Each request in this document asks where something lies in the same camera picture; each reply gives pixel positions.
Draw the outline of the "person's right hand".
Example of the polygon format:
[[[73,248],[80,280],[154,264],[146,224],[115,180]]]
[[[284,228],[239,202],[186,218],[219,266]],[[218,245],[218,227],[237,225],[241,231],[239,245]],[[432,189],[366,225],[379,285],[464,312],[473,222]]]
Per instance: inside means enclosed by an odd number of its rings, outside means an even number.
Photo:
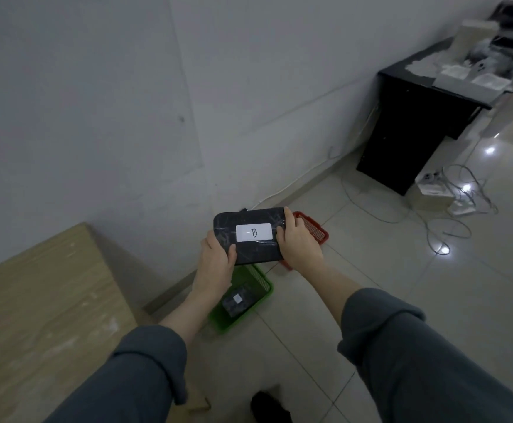
[[[282,257],[293,270],[308,279],[317,269],[323,268],[323,253],[303,221],[295,220],[288,206],[283,209],[285,215],[283,227],[286,228],[288,249],[280,249]]]

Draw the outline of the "person's left hand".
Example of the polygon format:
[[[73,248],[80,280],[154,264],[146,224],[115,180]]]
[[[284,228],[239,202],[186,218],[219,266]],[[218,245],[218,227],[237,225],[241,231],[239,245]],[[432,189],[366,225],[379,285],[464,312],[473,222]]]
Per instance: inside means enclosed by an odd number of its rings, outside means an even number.
[[[221,249],[224,248],[214,231],[209,230],[201,241],[201,252],[192,284],[191,296],[197,302],[216,304],[231,286],[234,265],[226,265],[220,260]]]

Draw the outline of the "black pouch with white label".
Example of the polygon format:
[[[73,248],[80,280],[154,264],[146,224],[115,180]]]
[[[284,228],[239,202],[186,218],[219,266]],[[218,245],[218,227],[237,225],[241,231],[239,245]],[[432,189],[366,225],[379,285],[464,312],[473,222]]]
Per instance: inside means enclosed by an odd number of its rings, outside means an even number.
[[[235,244],[236,265],[283,260],[276,238],[278,226],[286,226],[283,207],[224,212],[213,219],[214,234],[222,248],[229,252]]]

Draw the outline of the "person's right forearm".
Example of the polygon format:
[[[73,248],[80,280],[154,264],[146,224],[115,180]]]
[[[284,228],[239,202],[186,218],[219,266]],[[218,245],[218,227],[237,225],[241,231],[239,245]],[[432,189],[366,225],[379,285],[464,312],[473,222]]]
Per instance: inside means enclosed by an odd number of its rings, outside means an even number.
[[[361,288],[322,259],[298,270],[337,321],[383,423],[513,423],[513,391],[434,331],[424,313]]]

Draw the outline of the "person's left forearm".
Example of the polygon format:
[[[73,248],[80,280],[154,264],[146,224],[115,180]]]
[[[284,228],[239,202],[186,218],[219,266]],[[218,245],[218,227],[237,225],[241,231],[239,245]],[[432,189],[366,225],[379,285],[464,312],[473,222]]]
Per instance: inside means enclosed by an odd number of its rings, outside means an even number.
[[[192,288],[160,324],[126,334],[43,423],[165,423],[172,404],[188,398],[188,345],[229,286]]]

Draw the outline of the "red plastic basket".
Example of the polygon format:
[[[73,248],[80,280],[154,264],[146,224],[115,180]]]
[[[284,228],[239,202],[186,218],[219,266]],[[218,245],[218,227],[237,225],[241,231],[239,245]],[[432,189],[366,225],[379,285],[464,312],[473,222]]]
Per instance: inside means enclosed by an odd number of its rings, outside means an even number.
[[[301,211],[295,211],[293,212],[293,215],[295,220],[301,219],[303,221],[303,224],[309,231],[310,235],[318,243],[320,249],[323,250],[321,247],[329,239],[329,234],[323,229],[321,224]]]

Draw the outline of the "green plastic basket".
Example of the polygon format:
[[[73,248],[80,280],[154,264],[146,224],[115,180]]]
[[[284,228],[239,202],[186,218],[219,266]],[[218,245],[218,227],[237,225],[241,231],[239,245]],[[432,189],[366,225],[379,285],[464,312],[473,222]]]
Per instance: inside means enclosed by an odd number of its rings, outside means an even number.
[[[256,302],[241,316],[231,319],[221,306],[221,300],[226,293],[230,293],[241,285],[250,286],[256,294]],[[218,304],[211,310],[208,320],[211,326],[219,333],[225,334],[242,321],[261,305],[274,292],[274,285],[267,279],[266,275],[255,264],[236,266],[233,270],[230,288],[219,299]]]

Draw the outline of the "small black labelled pouch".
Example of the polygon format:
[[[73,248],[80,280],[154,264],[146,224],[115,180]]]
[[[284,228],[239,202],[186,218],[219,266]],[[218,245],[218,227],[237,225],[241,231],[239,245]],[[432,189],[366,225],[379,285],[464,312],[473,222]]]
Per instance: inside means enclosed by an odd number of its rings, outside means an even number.
[[[256,301],[257,296],[252,288],[241,285],[230,293],[226,293],[220,303],[226,314],[231,319],[235,319],[245,313]]]

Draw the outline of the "white box with adapter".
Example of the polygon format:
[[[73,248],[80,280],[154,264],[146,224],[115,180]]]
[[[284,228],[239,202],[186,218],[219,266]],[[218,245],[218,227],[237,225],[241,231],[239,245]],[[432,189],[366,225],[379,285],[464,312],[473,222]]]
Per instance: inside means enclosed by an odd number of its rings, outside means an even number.
[[[405,198],[414,210],[442,212],[456,200],[439,172],[419,174]]]

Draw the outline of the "person's black shoe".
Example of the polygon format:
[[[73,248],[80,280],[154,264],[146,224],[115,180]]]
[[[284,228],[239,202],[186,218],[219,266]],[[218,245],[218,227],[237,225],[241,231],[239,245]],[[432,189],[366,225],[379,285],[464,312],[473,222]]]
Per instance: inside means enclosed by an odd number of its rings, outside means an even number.
[[[290,412],[268,391],[258,391],[250,402],[257,423],[293,423]]]

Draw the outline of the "black desk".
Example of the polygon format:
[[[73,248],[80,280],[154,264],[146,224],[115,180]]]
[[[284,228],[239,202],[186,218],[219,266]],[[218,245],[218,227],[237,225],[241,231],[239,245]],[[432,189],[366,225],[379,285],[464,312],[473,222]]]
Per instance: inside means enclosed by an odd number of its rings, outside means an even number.
[[[406,69],[413,61],[448,49],[450,37],[378,72],[380,116],[357,170],[405,196],[445,137],[458,140],[483,103],[433,87],[434,78]]]

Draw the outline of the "white power strip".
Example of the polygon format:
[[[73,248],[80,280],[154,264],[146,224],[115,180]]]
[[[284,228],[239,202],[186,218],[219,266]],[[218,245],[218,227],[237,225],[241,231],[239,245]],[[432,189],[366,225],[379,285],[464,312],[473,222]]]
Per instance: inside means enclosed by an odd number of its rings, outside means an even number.
[[[456,199],[446,211],[451,217],[462,217],[477,213],[477,208],[474,202],[469,199]]]

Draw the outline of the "white shallow tray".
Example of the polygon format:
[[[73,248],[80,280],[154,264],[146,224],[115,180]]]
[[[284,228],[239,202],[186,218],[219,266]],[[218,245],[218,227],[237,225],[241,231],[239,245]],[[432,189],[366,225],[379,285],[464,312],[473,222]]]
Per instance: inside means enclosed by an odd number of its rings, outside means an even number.
[[[471,68],[463,65],[445,65],[437,73],[432,86],[454,93],[460,93],[460,89],[469,84],[467,79],[471,72]]]
[[[482,104],[491,105],[506,91],[512,90],[512,80],[495,74],[481,74],[470,82],[470,99]]]

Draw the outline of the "tall white box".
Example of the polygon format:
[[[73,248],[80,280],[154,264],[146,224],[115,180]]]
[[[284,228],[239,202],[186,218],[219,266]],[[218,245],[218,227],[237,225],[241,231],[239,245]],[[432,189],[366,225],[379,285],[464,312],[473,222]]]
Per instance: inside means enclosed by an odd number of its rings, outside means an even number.
[[[500,25],[497,21],[464,20],[448,49],[450,60],[458,63],[463,61],[477,43],[492,39],[499,30]]]

